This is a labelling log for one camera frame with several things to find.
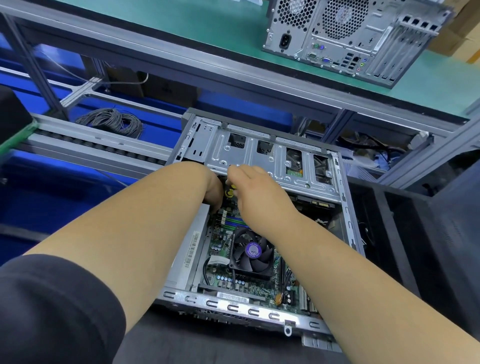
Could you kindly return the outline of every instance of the right hand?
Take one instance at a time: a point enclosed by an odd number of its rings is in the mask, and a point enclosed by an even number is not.
[[[257,234],[272,242],[295,225],[300,213],[284,189],[262,168],[231,165],[227,184],[235,185],[241,217]]]

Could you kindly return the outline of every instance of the honeycomb vent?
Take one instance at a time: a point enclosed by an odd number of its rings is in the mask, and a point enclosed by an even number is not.
[[[301,29],[310,22],[316,4],[316,0],[280,0],[277,10],[278,19],[281,24]]]
[[[325,33],[333,39],[351,36],[368,14],[368,0],[329,0],[322,14]]]

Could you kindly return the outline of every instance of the left arm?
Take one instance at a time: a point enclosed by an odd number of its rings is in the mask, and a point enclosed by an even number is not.
[[[139,180],[30,249],[70,260],[105,283],[126,316],[126,331],[163,286],[204,200],[216,210],[222,184],[203,165],[180,162]]]

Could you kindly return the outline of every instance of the person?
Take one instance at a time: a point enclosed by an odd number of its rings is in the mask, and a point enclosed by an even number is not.
[[[326,229],[261,168],[230,166],[244,221],[271,241],[353,364],[480,363],[480,344]],[[2,363],[111,363],[158,295],[202,201],[201,164],[166,166],[0,268]]]

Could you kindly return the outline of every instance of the purple fan label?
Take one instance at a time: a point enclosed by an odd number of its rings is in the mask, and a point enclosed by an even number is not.
[[[250,242],[245,247],[245,252],[251,259],[256,259],[262,254],[262,249],[257,243]]]

